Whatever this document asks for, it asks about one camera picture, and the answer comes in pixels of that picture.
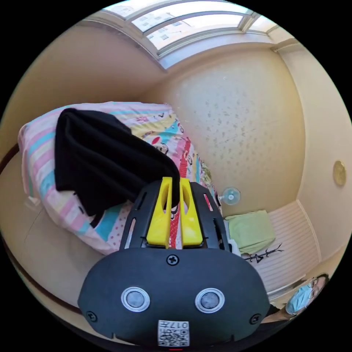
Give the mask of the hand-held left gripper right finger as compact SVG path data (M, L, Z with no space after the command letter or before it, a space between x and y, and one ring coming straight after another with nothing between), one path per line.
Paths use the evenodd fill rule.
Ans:
M180 230L182 246L200 246L203 242L191 183L180 179Z

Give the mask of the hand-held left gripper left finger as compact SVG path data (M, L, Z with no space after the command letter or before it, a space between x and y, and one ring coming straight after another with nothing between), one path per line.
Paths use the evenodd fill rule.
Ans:
M168 245L172 209L172 178L164 177L157 192L157 199L146 236L148 245Z

